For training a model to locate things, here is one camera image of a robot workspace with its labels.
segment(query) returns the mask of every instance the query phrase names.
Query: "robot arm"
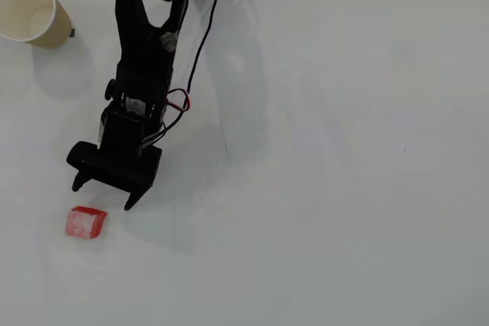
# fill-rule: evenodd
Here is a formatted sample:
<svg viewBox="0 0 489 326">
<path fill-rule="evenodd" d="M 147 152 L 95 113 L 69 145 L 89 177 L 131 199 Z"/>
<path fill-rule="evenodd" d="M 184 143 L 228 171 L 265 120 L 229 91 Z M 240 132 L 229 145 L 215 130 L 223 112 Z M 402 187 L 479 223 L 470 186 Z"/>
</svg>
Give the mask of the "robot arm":
<svg viewBox="0 0 489 326">
<path fill-rule="evenodd" d="M 172 3 L 170 17 L 154 27 L 142 0 L 116 0 L 122 53 L 105 93 L 110 104 L 102 113 L 99 146 L 79 142 L 67 158 L 79 170 L 73 191 L 91 179 L 114 186 L 130 192 L 125 210 L 154 183 L 162 151 L 153 146 L 153 137 L 164 136 L 167 107 L 176 107 L 167 97 L 173 92 L 173 61 L 189 0 L 165 1 Z M 186 94 L 182 110 L 188 107 Z"/>
</svg>

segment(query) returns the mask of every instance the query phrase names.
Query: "white table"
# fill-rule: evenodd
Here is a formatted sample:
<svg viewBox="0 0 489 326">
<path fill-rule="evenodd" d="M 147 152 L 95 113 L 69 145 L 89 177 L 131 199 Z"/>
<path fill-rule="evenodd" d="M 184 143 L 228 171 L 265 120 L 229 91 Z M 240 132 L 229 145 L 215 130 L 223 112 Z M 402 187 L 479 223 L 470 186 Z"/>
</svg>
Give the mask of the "white table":
<svg viewBox="0 0 489 326">
<path fill-rule="evenodd" d="M 0 41 L 2 324 L 488 323 L 489 0 L 220 0 L 128 213 L 65 162 L 97 139 L 115 0 L 60 1 L 61 49 Z M 174 86 L 211 4 L 190 0 Z M 99 239 L 64 235 L 77 205 L 108 212 Z"/>
</svg>

